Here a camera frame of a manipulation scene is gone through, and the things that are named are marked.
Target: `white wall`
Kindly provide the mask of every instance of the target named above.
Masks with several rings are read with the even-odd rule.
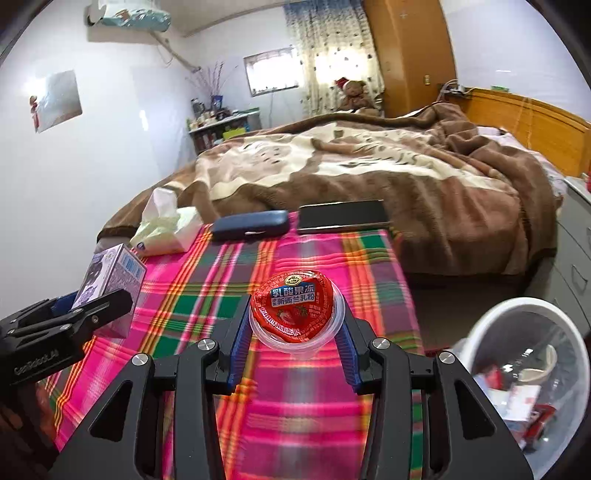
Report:
[[[194,158],[186,70],[147,33],[87,28],[89,3],[54,0],[0,67],[0,318],[78,288],[111,215]],[[36,134],[24,86],[71,69],[82,115]]]
[[[440,0],[461,84],[511,92],[591,121],[591,91],[569,51],[526,0]]]
[[[291,45],[283,7],[271,8],[227,20],[184,39],[180,46],[192,63],[211,67],[223,61],[231,76],[222,89],[224,106],[230,109],[259,107],[263,128],[292,123],[303,118],[301,88],[252,97],[244,57]],[[269,113],[273,98],[271,121]],[[209,102],[203,95],[201,101]]]

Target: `metal screw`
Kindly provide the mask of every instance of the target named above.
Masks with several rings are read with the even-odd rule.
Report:
[[[199,343],[197,344],[197,347],[200,350],[211,350],[215,346],[216,346],[216,342],[211,340],[211,338],[204,338],[203,340],[200,340]]]
[[[137,355],[134,355],[134,357],[131,359],[131,363],[133,363],[134,365],[145,365],[148,362],[148,355],[146,355],[145,353],[138,353]]]
[[[456,357],[451,352],[441,352],[439,354],[439,360],[441,360],[444,364],[452,364],[456,361]]]
[[[390,346],[390,340],[384,337],[374,338],[371,343],[379,350],[384,350]]]

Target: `product box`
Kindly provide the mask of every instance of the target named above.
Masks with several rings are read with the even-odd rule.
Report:
[[[127,337],[145,273],[145,265],[124,244],[94,254],[72,310],[123,288],[131,295],[131,311],[99,328],[95,334],[109,338]]]

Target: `phone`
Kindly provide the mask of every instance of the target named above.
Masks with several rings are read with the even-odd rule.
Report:
[[[300,207],[298,233],[352,232],[389,225],[383,200],[319,203]]]

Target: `brown blanket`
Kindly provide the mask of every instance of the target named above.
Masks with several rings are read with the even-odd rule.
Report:
[[[552,191],[530,154],[478,135],[460,109],[416,117],[334,113],[232,138],[156,186],[205,222],[262,210],[384,199],[409,273],[523,273],[555,242]],[[99,234],[131,237],[152,189]]]

